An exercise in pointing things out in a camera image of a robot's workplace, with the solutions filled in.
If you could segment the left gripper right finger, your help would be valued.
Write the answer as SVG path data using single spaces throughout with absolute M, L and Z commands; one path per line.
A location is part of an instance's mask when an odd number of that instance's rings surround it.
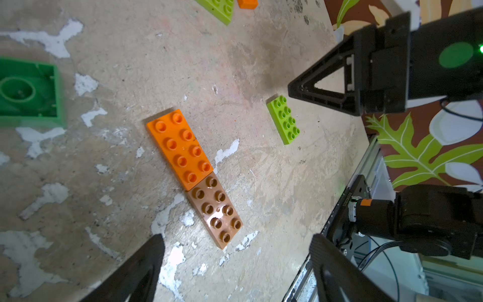
M 313 235 L 309 255 L 320 301 L 392 301 L 322 234 Z

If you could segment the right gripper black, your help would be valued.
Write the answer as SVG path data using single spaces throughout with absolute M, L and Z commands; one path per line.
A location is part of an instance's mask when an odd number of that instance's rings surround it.
M 416 30 L 402 13 L 353 32 L 290 82 L 288 93 L 356 117 L 402 113 L 412 99 L 481 99 L 481 49 L 481 8 Z

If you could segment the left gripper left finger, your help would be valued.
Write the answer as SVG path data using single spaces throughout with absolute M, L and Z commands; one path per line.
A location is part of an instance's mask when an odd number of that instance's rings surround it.
M 164 253 L 163 236 L 152 236 L 83 301 L 153 301 Z

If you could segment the tan lego brick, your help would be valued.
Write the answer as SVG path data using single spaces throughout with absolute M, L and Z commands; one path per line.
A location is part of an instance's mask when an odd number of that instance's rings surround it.
M 187 192 L 191 205 L 220 249 L 225 249 L 244 226 L 215 173 Z

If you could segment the orange lego brick long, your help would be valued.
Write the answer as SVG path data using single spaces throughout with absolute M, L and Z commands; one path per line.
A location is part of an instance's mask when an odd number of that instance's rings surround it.
M 254 10 L 259 5 L 258 0 L 237 0 L 237 3 L 244 10 Z

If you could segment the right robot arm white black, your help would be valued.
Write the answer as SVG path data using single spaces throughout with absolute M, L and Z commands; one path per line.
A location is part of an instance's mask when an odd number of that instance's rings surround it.
M 386 165 L 412 171 L 394 181 L 403 186 L 394 201 L 360 200 L 343 205 L 328 238 L 342 246 L 353 234 L 392 240 L 410 253 L 482 255 L 482 194 L 464 187 L 431 185 L 429 179 L 453 175 L 451 164 L 472 164 L 482 145 L 442 152 L 430 135 L 412 146 L 414 128 L 384 126 L 387 115 L 403 113 L 415 99 L 438 99 L 451 106 L 482 98 L 482 9 L 475 8 L 412 30 L 410 13 L 390 18 L 383 27 L 368 25 L 340 42 L 288 85 L 290 97 L 353 115 L 380 114 L 370 121 L 379 143 L 396 154 Z

